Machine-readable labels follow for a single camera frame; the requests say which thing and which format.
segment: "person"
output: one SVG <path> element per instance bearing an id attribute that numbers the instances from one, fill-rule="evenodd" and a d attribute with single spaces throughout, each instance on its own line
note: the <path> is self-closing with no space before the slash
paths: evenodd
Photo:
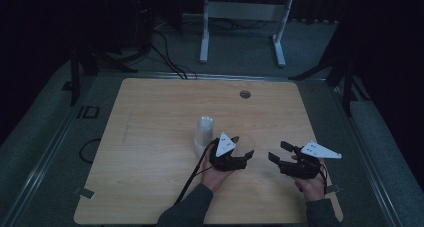
<path id="1" fill-rule="evenodd" d="M 200 183 L 183 201 L 161 214 L 157 227 L 203 226 L 213 194 L 234 172 L 222 172 L 213 168 L 209 163 L 209 152 L 205 155 L 203 162 L 203 169 L 207 171 L 202 173 Z M 324 179 L 320 174 L 314 179 L 293 179 L 299 191 L 303 192 L 309 226 L 341 226 L 335 216 L 331 200 L 325 199 Z"/>

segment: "cable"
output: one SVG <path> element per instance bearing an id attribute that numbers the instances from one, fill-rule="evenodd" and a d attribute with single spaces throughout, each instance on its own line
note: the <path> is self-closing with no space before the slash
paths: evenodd
<path id="1" fill-rule="evenodd" d="M 321 168 L 320 168 L 320 170 L 319 170 L 319 173 L 320 173 L 320 175 L 322 176 L 322 178 L 323 178 L 323 180 L 324 180 L 324 195 L 325 194 L 327 194 L 327 177 L 328 177 L 328 171 L 327 171 L 327 168 L 323 165 L 323 164 L 321 164 L 321 166 L 324 168 L 324 170 L 325 170 L 325 175 L 324 175 L 324 173 L 322 172 L 322 170 L 321 170 Z"/>
<path id="2" fill-rule="evenodd" d="M 96 141 L 100 141 L 101 139 L 92 139 L 92 140 L 89 140 L 89 141 L 87 141 L 82 147 L 81 147 L 81 149 L 80 149 L 80 151 L 79 151 L 79 157 L 81 158 L 81 160 L 82 161 L 84 161 L 84 162 L 86 162 L 86 163 L 88 163 L 88 164 L 92 164 L 93 163 L 93 161 L 92 160 L 88 160 L 88 159 L 86 159 L 85 157 L 84 157 L 84 155 L 83 155 L 83 152 L 84 152 L 84 149 L 89 145 L 89 144 L 91 144 L 91 143 L 94 143 L 94 142 L 96 142 Z"/>
<path id="3" fill-rule="evenodd" d="M 212 169 L 213 167 L 215 167 L 215 165 L 212 165 L 211 167 L 206 168 L 206 169 L 204 169 L 204 170 L 202 170 L 202 171 L 198 172 L 198 173 L 196 174 L 196 176 L 198 176 L 199 174 L 201 174 L 201 173 L 205 172 L 206 170 Z"/>
<path id="4" fill-rule="evenodd" d="M 197 79 L 197 74 L 195 72 L 193 72 L 192 70 L 190 70 L 190 68 L 188 68 L 187 66 L 183 66 L 183 65 L 177 65 L 174 62 L 172 62 L 171 58 L 169 57 L 168 41 L 166 40 L 165 35 L 163 35 L 162 33 L 160 33 L 157 30 L 154 30 L 153 33 L 160 35 L 162 37 L 162 39 L 164 40 L 165 54 L 162 54 L 153 44 L 150 44 L 150 47 L 159 54 L 159 56 L 162 58 L 162 60 L 164 62 L 161 62 L 161 61 L 149 58 L 149 57 L 148 58 L 167 65 L 176 74 L 178 74 L 181 79 L 188 79 L 186 72 L 182 68 L 186 69 L 187 72 L 192 73 L 195 76 L 195 79 Z"/>
<path id="5" fill-rule="evenodd" d="M 220 25 L 214 24 L 214 22 L 227 22 L 227 23 L 230 24 L 230 27 L 222 27 Z M 234 30 L 246 30 L 246 29 L 260 29 L 260 28 L 264 27 L 265 25 L 267 25 L 268 23 L 269 23 L 269 21 L 258 20 L 258 21 L 255 21 L 255 23 L 252 24 L 252 25 L 243 26 L 243 25 L 240 25 L 237 21 L 235 21 L 233 19 L 217 18 L 217 19 L 212 20 L 210 22 L 210 25 L 212 27 L 219 29 L 219 30 L 234 31 Z"/>
<path id="6" fill-rule="evenodd" d="M 205 150 L 203 151 L 202 156 L 200 157 L 199 162 L 197 163 L 196 167 L 194 168 L 193 173 L 190 175 L 190 178 L 188 178 L 188 180 L 187 180 L 186 184 L 184 185 L 183 190 L 182 190 L 182 191 L 181 191 L 181 193 L 180 193 L 180 196 L 178 196 L 178 199 L 177 199 L 177 201 L 175 201 L 174 205 L 176 205 L 176 204 L 178 204 L 178 203 L 180 203 L 180 202 L 181 202 L 181 200 L 182 200 L 182 199 L 183 199 L 183 197 L 184 197 L 185 192 L 187 191 L 187 189 L 188 189 L 188 187 L 190 186 L 191 182 L 193 181 L 194 177 L 196 177 L 196 175 L 200 174 L 201 172 L 208 170 L 208 169 L 206 169 L 206 170 L 201 171 L 200 173 L 197 173 L 197 171 L 200 169 L 200 164 L 202 163 L 203 158 L 205 158 L 206 152 L 208 151 L 209 147 L 211 147 L 211 145 L 212 145 L 214 142 L 215 142 L 215 140 L 212 140 L 212 141 L 208 144 L 208 146 L 206 146 Z"/>

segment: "light wood surface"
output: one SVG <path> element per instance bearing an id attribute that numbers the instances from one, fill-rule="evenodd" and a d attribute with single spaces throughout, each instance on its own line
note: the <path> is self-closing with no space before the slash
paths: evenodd
<path id="1" fill-rule="evenodd" d="M 241 98 L 242 90 L 251 97 Z M 205 223 L 306 222 L 303 195 L 268 160 L 272 152 L 290 161 L 291 153 L 279 147 L 281 140 L 296 146 L 315 141 L 297 86 L 174 79 L 123 81 L 85 185 L 95 196 L 81 197 L 75 221 L 156 223 L 197 164 L 193 137 L 201 115 L 214 118 L 215 137 L 225 131 L 240 136 L 241 148 L 255 148 L 247 168 L 232 174 L 215 193 Z M 200 176 L 187 193 L 199 181 Z M 341 220 L 336 195 L 327 197 Z"/>

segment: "table leg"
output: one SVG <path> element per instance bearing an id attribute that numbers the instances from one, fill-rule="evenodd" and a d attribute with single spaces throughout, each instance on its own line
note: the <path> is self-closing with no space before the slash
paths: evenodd
<path id="1" fill-rule="evenodd" d="M 281 47 L 281 38 L 283 36 L 284 28 L 286 27 L 287 19 L 290 14 L 290 8 L 293 0 L 287 0 L 287 3 L 284 5 L 284 13 L 281 18 L 280 28 L 278 29 L 278 33 L 272 36 L 272 41 L 274 44 L 275 55 L 277 57 L 278 66 L 284 67 L 286 66 L 286 60 L 283 54 L 283 48 Z"/>
<path id="2" fill-rule="evenodd" d="M 200 62 L 206 63 L 208 61 L 209 50 L 209 15 L 208 15 L 209 0 L 204 0 L 203 5 L 203 36 L 202 45 L 200 47 Z"/>

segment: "small round object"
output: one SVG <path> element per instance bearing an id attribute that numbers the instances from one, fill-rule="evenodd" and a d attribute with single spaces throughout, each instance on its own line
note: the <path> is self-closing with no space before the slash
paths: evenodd
<path id="1" fill-rule="evenodd" d="M 252 94 L 250 94 L 249 91 L 247 90 L 240 91 L 240 97 L 242 97 L 243 99 L 248 99 L 250 98 L 250 96 L 252 96 Z"/>

